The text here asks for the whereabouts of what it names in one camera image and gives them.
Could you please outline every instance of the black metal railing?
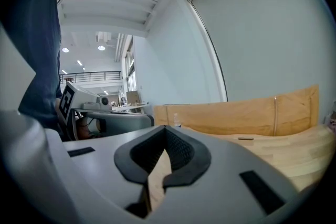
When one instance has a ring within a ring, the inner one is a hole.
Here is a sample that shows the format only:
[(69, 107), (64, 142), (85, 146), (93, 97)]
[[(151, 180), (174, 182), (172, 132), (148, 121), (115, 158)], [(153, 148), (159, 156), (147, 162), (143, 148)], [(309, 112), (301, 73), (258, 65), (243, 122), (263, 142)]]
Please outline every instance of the black metal railing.
[(59, 81), (61, 84), (70, 82), (89, 82), (103, 80), (120, 80), (121, 71), (106, 71), (106, 72), (87, 72), (87, 73), (71, 73), (60, 74)]

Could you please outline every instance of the person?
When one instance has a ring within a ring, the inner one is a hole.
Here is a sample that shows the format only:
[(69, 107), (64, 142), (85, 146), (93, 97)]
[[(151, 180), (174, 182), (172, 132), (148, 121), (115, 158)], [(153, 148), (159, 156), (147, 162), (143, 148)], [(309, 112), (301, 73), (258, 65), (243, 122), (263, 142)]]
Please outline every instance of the person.
[[(8, 8), (1, 12), (2, 24), (19, 53), (36, 73), (20, 103), (19, 112), (37, 119), (44, 128), (61, 134), (57, 114), (62, 95), (57, 0), (4, 0), (3, 6)], [(79, 138), (90, 137), (86, 122), (87, 119), (79, 121)], [(94, 129), (99, 131), (99, 121), (95, 122)]]

